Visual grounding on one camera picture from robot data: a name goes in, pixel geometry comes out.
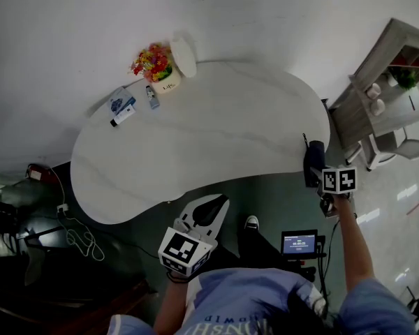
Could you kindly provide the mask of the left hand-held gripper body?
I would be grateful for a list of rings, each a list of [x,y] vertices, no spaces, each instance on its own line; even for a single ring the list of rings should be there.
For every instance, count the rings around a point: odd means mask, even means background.
[[[160,263],[168,270],[191,278],[210,258],[217,247],[218,223],[208,225],[176,218],[159,246]]]

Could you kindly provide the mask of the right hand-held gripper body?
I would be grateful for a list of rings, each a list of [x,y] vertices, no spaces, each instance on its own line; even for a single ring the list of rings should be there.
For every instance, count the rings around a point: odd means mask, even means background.
[[[341,167],[328,168],[321,172],[318,195],[320,207],[326,218],[337,216],[334,206],[334,195],[350,200],[353,192],[357,190],[357,168]]]

